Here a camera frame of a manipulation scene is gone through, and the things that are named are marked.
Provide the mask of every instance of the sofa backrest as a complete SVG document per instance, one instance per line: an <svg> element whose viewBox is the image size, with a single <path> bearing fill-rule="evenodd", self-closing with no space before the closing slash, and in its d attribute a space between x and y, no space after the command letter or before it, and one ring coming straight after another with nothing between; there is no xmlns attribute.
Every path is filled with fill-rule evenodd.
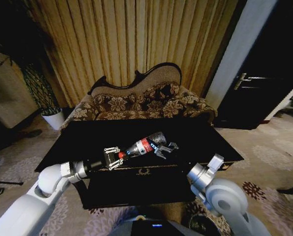
<svg viewBox="0 0 293 236"><path fill-rule="evenodd" d="M156 84L172 82L175 85L180 85L181 83L181 70L174 63L165 62L158 64L145 74L141 74L139 71L135 73L135 80L125 87L116 87L107 83L104 76L93 85L88 95L95 97L98 94L111 94L113 96L135 94L138 97Z"/></svg>

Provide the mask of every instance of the sofa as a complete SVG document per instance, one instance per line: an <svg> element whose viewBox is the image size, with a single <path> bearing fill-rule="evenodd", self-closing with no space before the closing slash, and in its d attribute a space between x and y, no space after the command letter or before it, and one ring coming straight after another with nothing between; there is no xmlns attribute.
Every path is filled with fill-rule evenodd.
<svg viewBox="0 0 293 236"><path fill-rule="evenodd" d="M165 62L135 74L135 80L125 87L107 83L105 76L100 78L60 130L71 121L185 117L212 124L217 116L203 98L181 85L181 70L176 64Z"/></svg>

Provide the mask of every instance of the bottle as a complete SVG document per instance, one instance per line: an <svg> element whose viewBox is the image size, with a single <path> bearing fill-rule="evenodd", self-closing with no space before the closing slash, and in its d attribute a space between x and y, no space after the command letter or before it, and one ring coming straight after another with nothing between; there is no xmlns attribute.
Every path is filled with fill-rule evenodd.
<svg viewBox="0 0 293 236"><path fill-rule="evenodd" d="M147 141L148 139L152 140L156 145L165 145L166 139L162 132L156 132L151 134L139 141L137 141L130 148L126 149L126 151L122 151L118 154L121 159L128 159L129 157L141 156L150 151L153 151L150 143Z"/></svg>

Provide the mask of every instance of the black door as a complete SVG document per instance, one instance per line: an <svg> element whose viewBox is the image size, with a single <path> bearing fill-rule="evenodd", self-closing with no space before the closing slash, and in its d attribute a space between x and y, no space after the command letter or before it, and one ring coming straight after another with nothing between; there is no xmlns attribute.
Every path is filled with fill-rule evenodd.
<svg viewBox="0 0 293 236"><path fill-rule="evenodd" d="M292 89L293 0L281 0L224 97L215 126L256 128Z"/></svg>

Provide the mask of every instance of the white wall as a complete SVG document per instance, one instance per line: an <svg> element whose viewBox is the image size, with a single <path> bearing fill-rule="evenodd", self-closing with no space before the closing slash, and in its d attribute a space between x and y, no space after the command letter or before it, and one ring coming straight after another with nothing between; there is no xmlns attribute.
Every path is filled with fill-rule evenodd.
<svg viewBox="0 0 293 236"><path fill-rule="evenodd" d="M6 56L0 54L0 62ZM7 60L0 66L0 121L7 128L13 128L37 110L29 91L17 73L16 66Z"/></svg>
<svg viewBox="0 0 293 236"><path fill-rule="evenodd" d="M248 0L206 95L218 108L277 0Z"/></svg>
<svg viewBox="0 0 293 236"><path fill-rule="evenodd" d="M273 109L273 111L264 119L270 120L279 110L283 109L288 105L290 99L293 97L293 89L289 92L289 94Z"/></svg>

